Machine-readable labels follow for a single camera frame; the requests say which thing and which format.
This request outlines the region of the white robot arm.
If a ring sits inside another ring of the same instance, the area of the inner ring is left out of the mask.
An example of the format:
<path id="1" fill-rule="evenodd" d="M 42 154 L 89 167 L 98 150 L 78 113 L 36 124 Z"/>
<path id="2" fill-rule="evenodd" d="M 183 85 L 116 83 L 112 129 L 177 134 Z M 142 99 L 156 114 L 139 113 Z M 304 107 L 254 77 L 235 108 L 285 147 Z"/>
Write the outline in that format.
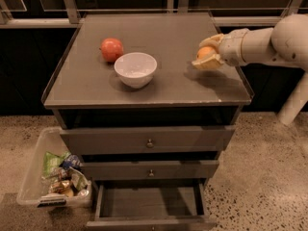
<path id="1" fill-rule="evenodd" d="M 245 66 L 265 64 L 301 68 L 304 74 L 279 111 L 277 117 L 291 124 L 308 102 L 308 15 L 292 14 L 274 27 L 258 30 L 247 28 L 217 34 L 199 43 L 206 49 L 192 65 L 201 70 L 217 69 L 224 64 Z"/>

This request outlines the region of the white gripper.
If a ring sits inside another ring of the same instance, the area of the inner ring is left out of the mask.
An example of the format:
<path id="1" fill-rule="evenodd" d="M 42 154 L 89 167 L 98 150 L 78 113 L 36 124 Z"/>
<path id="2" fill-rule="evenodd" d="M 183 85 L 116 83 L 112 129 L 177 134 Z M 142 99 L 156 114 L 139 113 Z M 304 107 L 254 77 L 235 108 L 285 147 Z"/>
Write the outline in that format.
<path id="1" fill-rule="evenodd" d="M 203 57 L 192 62 L 192 65 L 201 70 L 217 69 L 224 63 L 230 66 L 247 65 L 242 54 L 244 36 L 248 29 L 233 30 L 228 34 L 216 34 L 202 40 L 199 47 L 211 46 L 218 48 L 218 54 Z"/>

